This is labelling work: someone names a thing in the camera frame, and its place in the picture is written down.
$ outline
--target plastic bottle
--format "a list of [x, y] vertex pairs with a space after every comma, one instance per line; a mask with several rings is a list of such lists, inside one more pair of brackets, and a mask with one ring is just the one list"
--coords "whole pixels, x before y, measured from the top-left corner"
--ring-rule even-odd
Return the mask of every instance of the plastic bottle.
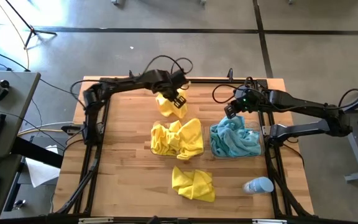
[[272, 181], [267, 177], [258, 177], [250, 180], [242, 186], [242, 189], [247, 194], [260, 194], [272, 192], [274, 189]]

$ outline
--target desk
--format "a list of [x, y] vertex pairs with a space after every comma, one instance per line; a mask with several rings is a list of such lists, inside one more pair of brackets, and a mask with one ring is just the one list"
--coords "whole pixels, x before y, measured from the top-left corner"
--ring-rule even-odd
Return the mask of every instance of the desk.
[[[7, 80], [10, 84], [8, 95], [0, 101], [0, 111], [2, 111], [0, 113], [7, 112], [23, 118], [40, 76], [39, 73], [34, 72], [0, 72], [0, 80]], [[21, 124], [20, 118], [7, 115], [0, 132], [0, 160], [2, 160], [0, 163], [0, 214], [22, 156], [57, 167], [60, 167], [62, 162], [61, 156], [17, 138]]]
[[[35, 88], [41, 74], [34, 72], [0, 72], [0, 80], [7, 80], [10, 84], [8, 95], [0, 101], [0, 111], [24, 117], [29, 108]], [[7, 115], [5, 124], [0, 133], [0, 157], [11, 153], [22, 120]]]
[[[80, 93], [92, 85], [84, 82]], [[187, 90], [188, 113], [182, 121], [199, 118], [204, 129], [202, 156], [189, 161], [155, 156], [150, 151], [150, 130], [155, 121], [173, 122], [176, 116], [162, 116], [155, 106], [155, 95], [149, 90], [118, 93], [111, 98], [106, 124], [101, 163], [94, 195], [92, 216], [115, 217], [200, 217], [200, 218], [272, 218], [270, 194], [249, 196], [242, 191], [247, 181], [267, 176], [264, 156], [246, 159], [215, 159], [209, 146], [209, 127], [224, 116], [225, 105], [211, 97], [216, 84], [192, 84]], [[269, 88], [285, 90], [282, 79], [268, 79]], [[232, 95], [232, 89], [222, 87], [217, 100]], [[258, 122], [257, 113], [242, 113], [246, 122]], [[290, 113], [275, 113], [276, 123], [291, 125]], [[85, 120], [77, 105], [74, 122]], [[297, 144], [288, 145], [297, 151]], [[74, 192], [80, 178], [85, 145], [78, 142], [67, 149], [55, 190], [54, 208], [58, 210]], [[288, 188], [310, 213], [313, 207], [301, 159], [289, 149], [281, 148]], [[216, 189], [214, 203], [188, 200], [172, 189], [172, 169], [201, 169], [213, 174]], [[282, 202], [281, 191], [277, 191]], [[88, 189], [85, 189], [85, 207]]]

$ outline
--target white cable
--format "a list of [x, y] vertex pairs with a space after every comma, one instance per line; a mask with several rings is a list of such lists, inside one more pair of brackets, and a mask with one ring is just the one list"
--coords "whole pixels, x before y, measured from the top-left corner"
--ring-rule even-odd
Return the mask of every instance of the white cable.
[[[63, 122], [56, 122], [56, 123], [50, 123], [50, 124], [43, 124], [43, 125], [36, 126], [36, 127], [37, 127], [37, 128], [42, 128], [42, 127], [45, 127], [45, 126], [51, 126], [51, 125], [55, 125], [55, 124], [67, 124], [67, 123], [72, 124], [73, 122], [72, 122], [72, 121], [63, 121]], [[23, 130], [23, 131], [20, 131], [19, 134], [20, 134], [20, 133], [23, 133], [23, 132], [25, 132], [25, 131], [33, 130], [33, 129], [36, 129], [36, 128], [33, 127], [33, 128], [25, 129], [25, 130]]]

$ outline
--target white paper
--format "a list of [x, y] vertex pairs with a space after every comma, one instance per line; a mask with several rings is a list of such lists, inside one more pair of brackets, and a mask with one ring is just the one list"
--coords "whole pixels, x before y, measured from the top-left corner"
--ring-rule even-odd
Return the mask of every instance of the white paper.
[[[46, 147], [46, 150], [58, 154], [56, 145], [48, 146]], [[31, 183], [33, 187], [38, 187], [46, 181], [52, 180], [59, 176], [59, 168], [46, 165], [33, 159], [26, 158], [25, 161], [27, 163], [27, 167], [29, 168]]]

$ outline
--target clear plastic container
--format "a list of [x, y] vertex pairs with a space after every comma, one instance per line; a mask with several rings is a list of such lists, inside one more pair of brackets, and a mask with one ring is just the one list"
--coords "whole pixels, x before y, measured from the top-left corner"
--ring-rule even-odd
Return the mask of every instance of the clear plastic container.
[[[166, 128], [169, 128], [169, 125], [170, 125], [171, 123], [160, 123], [160, 124], [161, 124], [162, 126], [166, 127]], [[203, 155], [204, 152], [205, 152], [205, 138], [204, 138], [204, 136], [205, 136], [205, 135], [204, 135], [204, 128], [203, 128], [203, 125], [201, 125], [201, 138], [203, 139], [203, 152], [200, 153], [200, 154], [195, 155], [194, 157], [201, 156], [201, 155]], [[153, 148], [150, 148], [150, 151], [152, 152], [153, 155], [160, 156], [160, 157], [176, 158], [176, 156], [179, 155], [179, 153], [176, 154], [175, 156], [156, 154], [156, 153], [153, 152]]]
[[[261, 130], [261, 127], [260, 127], [259, 123], [255, 122], [255, 121], [246, 123], [245, 128], [252, 129], [254, 131], [259, 132], [260, 155], [258, 155], [258, 156], [263, 156], [265, 154], [265, 141], [264, 141], [264, 135], [262, 134], [262, 130]], [[211, 145], [211, 136], [209, 137], [209, 145]], [[217, 159], [238, 159], [238, 158], [253, 158], [253, 157], [257, 157], [257, 156], [222, 157], [222, 156], [216, 155], [214, 153], [214, 151], [212, 150], [212, 147], [211, 147], [211, 152], [212, 152], [212, 155], [214, 156], [214, 158], [217, 158]]]

